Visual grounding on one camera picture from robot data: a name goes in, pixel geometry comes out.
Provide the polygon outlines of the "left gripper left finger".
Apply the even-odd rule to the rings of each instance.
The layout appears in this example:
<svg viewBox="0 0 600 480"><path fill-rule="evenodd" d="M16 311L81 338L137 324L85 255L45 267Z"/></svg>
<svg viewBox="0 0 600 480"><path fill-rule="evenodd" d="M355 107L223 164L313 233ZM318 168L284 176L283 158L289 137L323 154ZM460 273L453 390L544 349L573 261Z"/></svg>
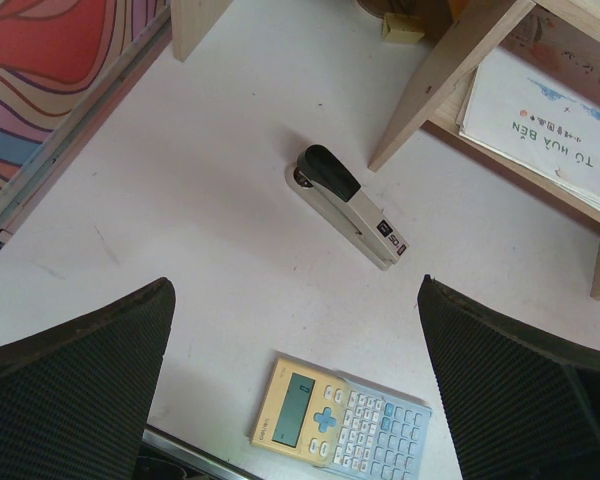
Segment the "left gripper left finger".
<svg viewBox="0 0 600 480"><path fill-rule="evenodd" d="M175 312L159 278L0 346L0 479L129 479Z"/></svg>

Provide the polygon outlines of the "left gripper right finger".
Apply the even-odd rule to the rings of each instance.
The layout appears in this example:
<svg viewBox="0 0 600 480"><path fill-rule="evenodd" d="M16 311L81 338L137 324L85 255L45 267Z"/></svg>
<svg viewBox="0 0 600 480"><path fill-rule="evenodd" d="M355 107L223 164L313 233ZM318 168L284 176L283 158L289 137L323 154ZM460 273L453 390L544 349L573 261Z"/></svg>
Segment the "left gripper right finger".
<svg viewBox="0 0 600 480"><path fill-rule="evenodd" d="M425 276L420 322L465 479L600 479L600 351Z"/></svg>

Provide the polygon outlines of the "white black stapler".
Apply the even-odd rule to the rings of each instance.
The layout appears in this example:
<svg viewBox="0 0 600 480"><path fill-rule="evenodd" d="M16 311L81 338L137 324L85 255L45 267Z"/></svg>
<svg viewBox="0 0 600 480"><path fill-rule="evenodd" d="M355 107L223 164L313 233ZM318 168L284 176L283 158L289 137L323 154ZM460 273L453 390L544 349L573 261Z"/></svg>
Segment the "white black stapler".
<svg viewBox="0 0 600 480"><path fill-rule="evenodd" d="M361 184L326 147L311 145L285 170L288 186L382 271L408 244Z"/></svg>

